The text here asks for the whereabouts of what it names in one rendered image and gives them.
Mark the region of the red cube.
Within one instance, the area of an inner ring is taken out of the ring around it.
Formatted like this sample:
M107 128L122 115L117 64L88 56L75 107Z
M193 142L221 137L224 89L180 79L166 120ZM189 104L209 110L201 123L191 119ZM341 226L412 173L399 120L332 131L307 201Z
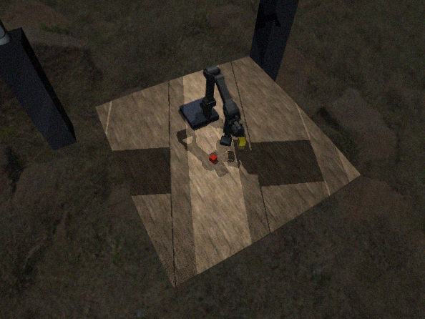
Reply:
M216 157L214 154L212 154L211 156L210 156L210 161L212 162L212 163L214 163L216 160L217 160L217 158L218 157Z

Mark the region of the olive yellow cube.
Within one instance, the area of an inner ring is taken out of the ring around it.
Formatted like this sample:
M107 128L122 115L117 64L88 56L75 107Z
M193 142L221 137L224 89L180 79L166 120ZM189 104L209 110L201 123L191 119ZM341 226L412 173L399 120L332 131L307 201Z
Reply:
M238 138L238 145L239 146L245 146L246 140L245 137L239 137Z

